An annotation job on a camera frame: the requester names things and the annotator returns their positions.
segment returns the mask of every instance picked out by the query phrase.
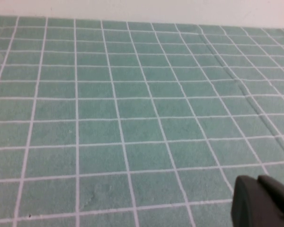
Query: grid pattern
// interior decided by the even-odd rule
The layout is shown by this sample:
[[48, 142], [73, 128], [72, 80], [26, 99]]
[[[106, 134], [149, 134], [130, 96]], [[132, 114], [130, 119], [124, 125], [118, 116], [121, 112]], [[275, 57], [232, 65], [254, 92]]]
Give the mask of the grid pattern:
[[231, 226], [284, 183], [284, 29], [0, 17], [0, 226]]

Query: black object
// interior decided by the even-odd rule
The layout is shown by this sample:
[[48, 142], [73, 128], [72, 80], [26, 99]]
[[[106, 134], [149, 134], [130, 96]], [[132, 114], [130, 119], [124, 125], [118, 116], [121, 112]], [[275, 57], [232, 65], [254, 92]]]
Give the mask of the black object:
[[267, 175], [238, 176], [231, 218], [234, 227], [284, 227], [284, 185]]

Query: floor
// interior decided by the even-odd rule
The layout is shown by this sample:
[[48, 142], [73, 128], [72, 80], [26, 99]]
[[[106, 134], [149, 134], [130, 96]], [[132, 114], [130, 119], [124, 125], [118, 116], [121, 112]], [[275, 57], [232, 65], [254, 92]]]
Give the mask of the floor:
[[226, 227], [284, 183], [284, 29], [0, 17], [0, 227]]

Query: white wall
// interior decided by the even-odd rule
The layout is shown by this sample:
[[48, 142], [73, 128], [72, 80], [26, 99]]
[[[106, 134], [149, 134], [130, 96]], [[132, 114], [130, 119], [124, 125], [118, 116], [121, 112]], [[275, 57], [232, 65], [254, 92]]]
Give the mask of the white wall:
[[0, 0], [0, 15], [284, 27], [284, 0]]

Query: green tile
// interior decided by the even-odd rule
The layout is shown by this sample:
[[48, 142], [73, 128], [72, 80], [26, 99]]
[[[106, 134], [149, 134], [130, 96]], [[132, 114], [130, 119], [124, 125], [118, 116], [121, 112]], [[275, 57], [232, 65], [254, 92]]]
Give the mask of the green tile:
[[165, 144], [127, 145], [126, 153], [131, 171], [172, 168]]
[[196, 205], [191, 209], [197, 226], [232, 227], [231, 203]]
[[174, 67], [195, 67], [197, 66], [196, 61], [194, 60], [193, 56], [186, 56], [186, 55], [168, 55], [168, 60], [171, 66]]
[[102, 32], [98, 30], [76, 29], [77, 41], [103, 41]]
[[121, 118], [156, 117], [150, 99], [118, 100], [118, 109]]
[[184, 202], [174, 173], [134, 174], [132, 184], [137, 206]]
[[11, 51], [40, 51], [43, 41], [15, 39], [11, 45]]
[[25, 146], [28, 128], [28, 123], [0, 123], [0, 147]]
[[[78, 79], [81, 68], [78, 68]], [[75, 80], [75, 67], [68, 66], [42, 66], [41, 80]]]
[[182, 80], [206, 80], [203, 72], [199, 68], [175, 68], [174, 72], [179, 81]]
[[112, 85], [109, 83], [79, 83], [79, 98], [110, 98], [113, 97]]
[[218, 169], [179, 172], [188, 201], [230, 199], [231, 192]]
[[104, 43], [92, 43], [77, 41], [77, 52], [105, 53]]
[[74, 65], [75, 55], [73, 53], [45, 52], [42, 63], [44, 65]]
[[113, 100], [80, 100], [79, 118], [117, 118]]
[[76, 27], [101, 29], [101, 21], [76, 19]]
[[218, 98], [190, 99], [196, 116], [220, 116], [228, 115], [222, 102]]
[[130, 30], [152, 31], [151, 23], [128, 22]]
[[33, 97], [36, 83], [1, 82], [0, 97]]
[[242, 98], [223, 98], [223, 102], [232, 115], [256, 114], [249, 100]]
[[75, 179], [25, 182], [19, 216], [75, 212], [75, 201]]
[[210, 144], [222, 166], [257, 163], [244, 140], [211, 141]]
[[31, 146], [69, 145], [76, 143], [75, 122], [34, 123]]
[[74, 174], [76, 174], [75, 148], [36, 148], [29, 150], [26, 177]]
[[139, 55], [142, 66], [169, 66], [164, 55]]
[[30, 120], [32, 100], [0, 100], [0, 121]]
[[162, 119], [167, 140], [203, 139], [195, 119]]
[[72, 28], [48, 28], [46, 39], [74, 40], [74, 29]]
[[273, 178], [284, 184], [284, 164], [266, 166], [266, 169]]
[[216, 166], [206, 142], [169, 143], [177, 168]]
[[131, 36], [135, 43], [158, 43], [154, 32], [131, 32]]
[[20, 178], [24, 150], [0, 150], [0, 179]]
[[75, 101], [37, 100], [35, 120], [76, 119]]
[[123, 227], [135, 227], [132, 212], [118, 212], [98, 215], [84, 215], [80, 217], [80, 226], [107, 227], [113, 225]]
[[48, 18], [48, 26], [74, 27], [74, 20], [64, 18]]
[[130, 42], [129, 32], [125, 31], [104, 31], [106, 42]]
[[111, 66], [139, 66], [135, 54], [110, 54], [109, 62]]
[[94, 176], [80, 179], [80, 211], [131, 206], [132, 201], [126, 175]]
[[106, 47], [109, 53], [135, 53], [133, 45], [128, 43], [107, 43]]
[[53, 41], [53, 40], [47, 40], [45, 42], [44, 50], [45, 51], [74, 52], [75, 48], [74, 48], [74, 42], [73, 41]]
[[7, 64], [39, 64], [40, 52], [10, 52]]
[[181, 83], [185, 94], [192, 96], [216, 96], [213, 87], [208, 82], [186, 82]]
[[157, 120], [126, 120], [121, 124], [125, 142], [163, 140]]
[[74, 98], [75, 83], [40, 82], [38, 97]]
[[153, 97], [183, 97], [178, 83], [150, 83]]
[[80, 174], [126, 171], [121, 146], [81, 147]]
[[118, 121], [79, 122], [80, 144], [121, 142]]
[[114, 81], [123, 80], [143, 80], [143, 75], [140, 68], [111, 68]]
[[162, 44], [165, 44], [165, 43], [182, 44], [183, 43], [181, 36], [177, 33], [157, 32], [157, 37], [159, 39], [159, 42]]
[[271, 136], [271, 132], [258, 116], [235, 117], [235, 121], [245, 136]]
[[239, 130], [230, 117], [199, 119], [208, 138], [241, 137]]
[[18, 183], [0, 183], [0, 219], [14, 217], [18, 188]]
[[184, 99], [155, 100], [156, 109], [160, 117], [192, 116], [191, 110]]
[[107, 56], [103, 53], [78, 53], [77, 64], [107, 66]]
[[25, 39], [43, 39], [44, 28], [43, 27], [19, 27], [16, 30], [15, 38]]
[[262, 162], [284, 161], [284, 150], [277, 140], [261, 138], [249, 140], [249, 142]]
[[115, 83], [115, 95], [118, 98], [149, 97], [144, 83]]

